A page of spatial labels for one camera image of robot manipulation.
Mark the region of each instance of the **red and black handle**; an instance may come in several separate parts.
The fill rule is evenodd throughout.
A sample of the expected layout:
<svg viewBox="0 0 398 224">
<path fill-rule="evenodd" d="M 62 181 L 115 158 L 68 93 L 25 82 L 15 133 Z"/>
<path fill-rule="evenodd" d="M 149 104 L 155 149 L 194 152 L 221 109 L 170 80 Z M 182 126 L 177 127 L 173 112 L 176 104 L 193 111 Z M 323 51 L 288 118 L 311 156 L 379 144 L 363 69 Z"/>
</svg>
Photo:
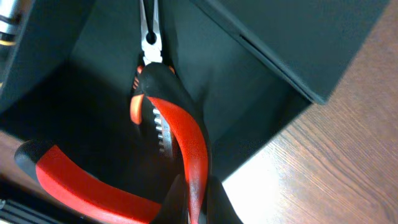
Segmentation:
<svg viewBox="0 0 398 224">
<path fill-rule="evenodd" d="M 211 164 L 203 120 L 180 80 L 166 65 L 146 66 L 138 80 L 134 97 L 142 94 L 152 102 L 168 122 L 180 146 L 190 219 L 191 223 L 198 223 Z M 161 208 L 158 203 L 96 180 L 52 142 L 28 141 L 17 150 L 15 160 L 51 196 L 104 222 L 149 223 Z"/>
</svg>

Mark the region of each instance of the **wooden surface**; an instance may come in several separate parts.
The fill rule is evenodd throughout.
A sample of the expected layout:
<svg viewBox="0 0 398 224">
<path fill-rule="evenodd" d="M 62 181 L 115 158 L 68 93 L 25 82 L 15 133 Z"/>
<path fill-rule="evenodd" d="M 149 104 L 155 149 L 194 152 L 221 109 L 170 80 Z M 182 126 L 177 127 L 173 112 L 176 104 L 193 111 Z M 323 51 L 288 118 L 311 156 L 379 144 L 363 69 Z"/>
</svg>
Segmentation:
<svg viewBox="0 0 398 224">
<path fill-rule="evenodd" d="M 0 175 L 49 197 L 14 164 Z M 398 223 L 398 0 L 330 102 L 312 106 L 224 182 L 245 223 Z"/>
</svg>

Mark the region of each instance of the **pliers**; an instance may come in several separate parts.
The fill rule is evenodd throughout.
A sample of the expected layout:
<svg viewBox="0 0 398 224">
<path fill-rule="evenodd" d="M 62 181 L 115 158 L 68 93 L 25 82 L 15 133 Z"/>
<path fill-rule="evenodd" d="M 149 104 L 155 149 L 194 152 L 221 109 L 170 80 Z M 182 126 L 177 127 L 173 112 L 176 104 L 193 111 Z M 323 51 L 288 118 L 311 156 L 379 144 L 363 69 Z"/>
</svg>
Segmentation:
<svg viewBox="0 0 398 224">
<path fill-rule="evenodd" d="M 174 74 L 162 64 L 159 6 L 155 0 L 155 42 L 149 43 L 144 9 L 141 9 L 141 47 L 145 67 L 137 69 L 131 99 L 132 122 L 142 121 L 142 101 L 146 97 L 161 114 L 181 150 L 190 223 L 198 223 L 204 211 L 210 173 L 210 142 L 205 124 L 193 100 Z M 108 223 L 149 223 L 156 220 L 161 205 L 107 185 L 72 162 L 52 141 L 28 141 L 16 152 L 16 163 L 51 196 L 85 215 Z"/>
</svg>

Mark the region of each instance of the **black box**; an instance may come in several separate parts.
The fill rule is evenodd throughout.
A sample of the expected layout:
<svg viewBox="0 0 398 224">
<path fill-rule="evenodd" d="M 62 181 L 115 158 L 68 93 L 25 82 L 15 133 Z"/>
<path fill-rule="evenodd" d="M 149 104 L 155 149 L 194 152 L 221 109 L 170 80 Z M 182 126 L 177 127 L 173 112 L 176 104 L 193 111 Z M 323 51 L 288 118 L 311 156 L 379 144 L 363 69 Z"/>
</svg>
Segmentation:
<svg viewBox="0 0 398 224">
<path fill-rule="evenodd" d="M 385 4 L 161 1 L 165 63 L 203 110 L 213 174 L 227 178 L 325 103 Z M 161 202 L 178 170 L 129 119 L 139 25 L 139 1 L 34 1 L 7 62 L 0 125 L 52 139 L 99 180 Z"/>
</svg>

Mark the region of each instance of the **pliers jaw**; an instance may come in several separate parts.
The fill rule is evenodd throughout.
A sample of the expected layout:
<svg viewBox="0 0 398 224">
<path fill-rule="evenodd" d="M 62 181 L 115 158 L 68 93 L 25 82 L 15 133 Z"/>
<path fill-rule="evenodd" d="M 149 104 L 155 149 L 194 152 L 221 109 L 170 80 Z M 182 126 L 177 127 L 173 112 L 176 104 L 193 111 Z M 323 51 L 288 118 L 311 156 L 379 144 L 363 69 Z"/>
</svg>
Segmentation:
<svg viewBox="0 0 398 224">
<path fill-rule="evenodd" d="M 144 52 L 143 61 L 145 65 L 152 62 L 162 63 L 162 37 L 160 36 L 159 29 L 159 3 L 158 0 L 154 1 L 154 19 L 152 31 L 155 35 L 154 43 L 150 43 L 147 40 L 149 35 L 148 23 L 145 13 L 144 0 L 140 0 L 140 12 L 141 12 L 141 48 Z"/>
</svg>

